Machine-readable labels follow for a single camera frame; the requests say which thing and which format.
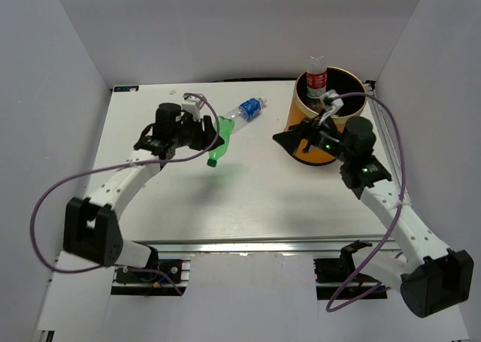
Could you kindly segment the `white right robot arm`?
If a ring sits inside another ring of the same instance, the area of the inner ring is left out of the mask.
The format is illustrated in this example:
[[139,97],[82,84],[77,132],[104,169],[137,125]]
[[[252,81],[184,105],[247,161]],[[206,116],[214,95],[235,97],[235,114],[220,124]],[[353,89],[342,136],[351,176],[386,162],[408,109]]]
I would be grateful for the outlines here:
[[403,253],[403,259],[396,259],[369,242],[355,241],[340,251],[339,270],[345,279],[355,281],[367,274],[399,292],[420,318],[468,300],[473,259],[439,239],[400,199],[391,174],[374,156],[376,135],[369,120],[353,117],[338,131],[331,119],[305,119],[273,139],[289,154],[306,141],[307,149],[339,160],[345,186],[375,214]]

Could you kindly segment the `clear bottle blue label white cap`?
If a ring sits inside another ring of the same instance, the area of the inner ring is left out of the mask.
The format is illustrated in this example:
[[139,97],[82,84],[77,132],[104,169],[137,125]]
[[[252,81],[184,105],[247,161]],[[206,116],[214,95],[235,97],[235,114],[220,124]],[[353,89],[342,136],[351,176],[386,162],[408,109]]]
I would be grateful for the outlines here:
[[235,133],[253,121],[265,109],[266,97],[249,98],[219,118],[221,130]]

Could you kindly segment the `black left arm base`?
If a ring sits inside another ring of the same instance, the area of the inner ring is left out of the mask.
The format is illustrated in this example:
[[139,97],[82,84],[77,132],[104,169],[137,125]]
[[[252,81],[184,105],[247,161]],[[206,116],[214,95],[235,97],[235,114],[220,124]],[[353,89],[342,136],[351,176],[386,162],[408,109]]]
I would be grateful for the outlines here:
[[160,273],[117,268],[113,275],[111,295],[180,297],[185,292],[189,281],[189,260],[160,259],[156,269]]

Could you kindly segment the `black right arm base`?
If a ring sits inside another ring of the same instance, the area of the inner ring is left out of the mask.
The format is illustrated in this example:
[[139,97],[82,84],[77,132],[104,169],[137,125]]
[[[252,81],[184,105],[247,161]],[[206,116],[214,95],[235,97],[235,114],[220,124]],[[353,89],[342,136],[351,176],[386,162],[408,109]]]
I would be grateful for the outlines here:
[[[327,301],[331,298],[337,288],[355,270],[352,254],[366,247],[372,247],[372,243],[357,240],[340,250],[319,251],[313,254],[318,301]],[[351,300],[378,283],[379,281],[371,276],[359,274],[343,289],[337,298],[341,301]]]

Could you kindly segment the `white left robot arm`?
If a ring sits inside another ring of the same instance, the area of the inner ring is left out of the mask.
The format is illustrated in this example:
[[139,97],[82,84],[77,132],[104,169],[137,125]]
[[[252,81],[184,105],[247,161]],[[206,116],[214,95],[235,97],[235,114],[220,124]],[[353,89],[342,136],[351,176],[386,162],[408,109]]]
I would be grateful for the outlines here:
[[65,209],[63,250],[103,267],[133,268],[143,281],[159,272],[156,251],[122,237],[119,219],[128,204],[168,162],[177,149],[207,152],[223,145],[219,120],[201,115],[205,97],[187,93],[181,104],[162,103],[155,120],[140,134],[127,162],[84,198],[72,198]]

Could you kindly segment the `clear bottle red label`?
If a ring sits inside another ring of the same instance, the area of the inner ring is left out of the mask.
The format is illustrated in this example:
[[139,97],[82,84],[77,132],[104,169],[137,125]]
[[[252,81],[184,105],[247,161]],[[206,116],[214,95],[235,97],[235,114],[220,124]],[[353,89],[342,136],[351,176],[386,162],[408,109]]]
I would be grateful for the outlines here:
[[306,70],[307,106],[318,109],[326,93],[328,68],[323,56],[311,56]]

